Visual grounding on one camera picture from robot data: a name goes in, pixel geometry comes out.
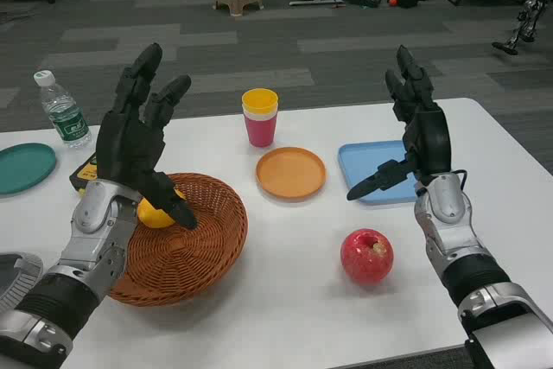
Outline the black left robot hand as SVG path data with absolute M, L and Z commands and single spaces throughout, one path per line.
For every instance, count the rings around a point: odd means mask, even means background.
M 155 171 L 165 147 L 163 129 L 191 86 L 191 78 L 182 75 L 159 93 L 152 93 L 151 82 L 161 60 L 161 46 L 152 43 L 123 70 L 113 106 L 99 129 L 97 176 L 137 191 L 176 223 L 194 229 L 197 219 L 174 191 L 174 183 L 163 172 Z

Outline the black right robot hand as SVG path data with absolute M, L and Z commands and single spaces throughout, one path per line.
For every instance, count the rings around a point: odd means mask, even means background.
M 360 199 L 376 190 L 385 191 L 405 181 L 409 174 L 428 180 L 434 174 L 451 171 L 448 123 L 444 111 L 432 98 L 434 87 L 427 71 L 405 46 L 397 50 L 397 64 L 401 75 L 387 70 L 385 84 L 397 120 L 405 123 L 404 159 L 380 165 L 374 175 L 349 190 L 348 200 Z

